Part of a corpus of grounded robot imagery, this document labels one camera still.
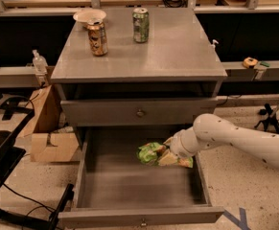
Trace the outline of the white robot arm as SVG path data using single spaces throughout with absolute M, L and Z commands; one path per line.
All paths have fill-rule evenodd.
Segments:
M 279 134 L 235 126 L 214 114 L 201 114 L 193 126 L 182 129 L 164 144 L 175 158 L 227 145 L 242 150 L 279 171 Z

